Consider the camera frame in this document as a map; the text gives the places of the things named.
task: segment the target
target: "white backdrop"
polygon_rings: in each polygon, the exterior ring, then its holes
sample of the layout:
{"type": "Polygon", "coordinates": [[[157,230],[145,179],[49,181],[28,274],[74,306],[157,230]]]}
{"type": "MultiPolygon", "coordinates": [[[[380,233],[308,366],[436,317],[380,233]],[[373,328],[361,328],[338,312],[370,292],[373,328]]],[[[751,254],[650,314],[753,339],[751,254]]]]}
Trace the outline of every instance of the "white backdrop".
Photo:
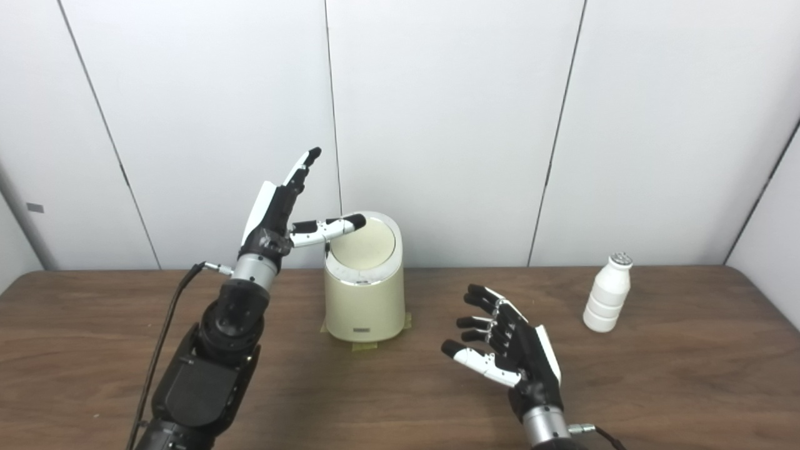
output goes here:
{"type": "Polygon", "coordinates": [[[728,260],[798,329],[799,199],[800,134],[796,134],[728,260]]]}
{"type": "Polygon", "coordinates": [[[22,274],[42,269],[6,200],[0,195],[0,292],[22,274]]]}
{"type": "Polygon", "coordinates": [[[231,263],[315,146],[294,219],[385,212],[409,267],[722,263],[800,118],[791,0],[63,5],[110,136],[58,3],[0,0],[0,169],[54,268],[231,263]]]}

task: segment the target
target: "robotic arm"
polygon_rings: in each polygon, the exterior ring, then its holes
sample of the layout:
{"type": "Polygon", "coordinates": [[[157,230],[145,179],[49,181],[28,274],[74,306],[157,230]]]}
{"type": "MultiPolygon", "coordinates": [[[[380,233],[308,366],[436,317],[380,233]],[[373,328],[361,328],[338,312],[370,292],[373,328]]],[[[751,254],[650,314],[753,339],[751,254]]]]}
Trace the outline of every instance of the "robotic arm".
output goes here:
{"type": "Polygon", "coordinates": [[[247,220],[236,267],[198,264],[177,294],[204,267],[231,275],[183,337],[151,401],[153,419],[137,450],[207,450],[233,423],[258,363],[258,339],[270,287],[293,247],[321,243],[356,231],[362,215],[289,226],[294,202],[305,188],[309,167],[321,150],[307,151],[284,183],[265,182],[247,220]]]}
{"type": "Polygon", "coordinates": [[[471,284],[464,301],[490,315],[462,317],[464,342],[483,341],[495,353],[446,340],[442,351],[456,362],[509,388],[511,409],[525,429],[533,450],[586,450],[571,435],[593,431],[589,424],[567,426],[561,400],[561,369],[543,325],[528,320],[505,297],[471,284]]]}

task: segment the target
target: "black cable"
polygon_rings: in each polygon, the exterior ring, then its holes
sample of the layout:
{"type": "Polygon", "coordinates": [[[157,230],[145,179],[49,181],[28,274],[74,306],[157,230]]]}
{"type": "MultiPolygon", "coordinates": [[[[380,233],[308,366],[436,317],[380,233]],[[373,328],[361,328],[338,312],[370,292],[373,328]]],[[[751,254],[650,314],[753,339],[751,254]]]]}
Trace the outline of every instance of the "black cable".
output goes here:
{"type": "Polygon", "coordinates": [[[170,330],[170,324],[172,323],[172,316],[175,313],[175,307],[178,306],[178,298],[181,296],[183,289],[189,285],[189,282],[194,278],[195,275],[197,275],[202,271],[205,265],[206,262],[203,261],[202,263],[195,264],[191,269],[189,269],[186,275],[183,276],[181,282],[178,283],[178,287],[175,288],[175,293],[172,295],[170,306],[166,310],[166,317],[164,318],[164,324],[161,326],[161,334],[158,335],[158,341],[156,341],[155,349],[153,350],[153,357],[150,358],[150,366],[147,368],[147,375],[145,376],[145,385],[142,387],[142,396],[139,397],[139,405],[136,407],[136,416],[134,416],[134,426],[130,429],[130,436],[128,437],[128,445],[125,446],[126,450],[133,450],[134,444],[136,444],[136,435],[138,434],[139,424],[142,421],[142,415],[144,414],[145,405],[147,404],[147,396],[150,394],[150,385],[153,383],[155,366],[156,364],[158,364],[158,357],[161,355],[161,348],[164,346],[166,333],[170,330]]]}
{"type": "Polygon", "coordinates": [[[609,441],[609,442],[611,442],[611,447],[614,447],[614,448],[616,448],[617,450],[627,450],[627,448],[625,448],[625,446],[624,446],[624,445],[622,445],[622,442],[620,442],[620,441],[619,441],[619,439],[617,439],[617,438],[613,437],[612,435],[608,434],[608,433],[606,432],[606,430],[604,430],[604,429],[602,429],[602,428],[598,427],[597,425],[595,425],[595,426],[594,426],[594,430],[595,430],[595,431],[596,431],[596,432],[597,432],[597,433],[598,433],[600,436],[603,436],[603,437],[605,437],[606,439],[608,439],[608,441],[609,441]]]}

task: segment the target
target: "white bottle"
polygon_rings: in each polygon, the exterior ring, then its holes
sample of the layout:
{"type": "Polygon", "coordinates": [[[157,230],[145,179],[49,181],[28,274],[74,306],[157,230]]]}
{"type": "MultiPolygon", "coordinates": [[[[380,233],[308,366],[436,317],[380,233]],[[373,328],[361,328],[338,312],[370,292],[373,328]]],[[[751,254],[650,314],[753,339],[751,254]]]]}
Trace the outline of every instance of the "white bottle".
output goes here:
{"type": "Polygon", "coordinates": [[[630,291],[630,268],[634,261],[625,253],[609,256],[608,264],[594,277],[594,286],[583,311],[590,330],[607,333],[614,329],[630,291]]]}

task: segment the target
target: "small label on wall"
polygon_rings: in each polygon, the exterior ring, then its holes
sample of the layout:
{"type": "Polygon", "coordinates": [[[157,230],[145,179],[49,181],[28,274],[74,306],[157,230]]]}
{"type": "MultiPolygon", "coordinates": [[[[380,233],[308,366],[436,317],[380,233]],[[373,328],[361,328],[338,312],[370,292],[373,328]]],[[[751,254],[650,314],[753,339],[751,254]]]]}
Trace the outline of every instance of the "small label on wall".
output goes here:
{"type": "Polygon", "coordinates": [[[42,214],[45,213],[44,205],[40,205],[38,203],[25,203],[28,206],[28,211],[30,212],[41,212],[42,214]]]}

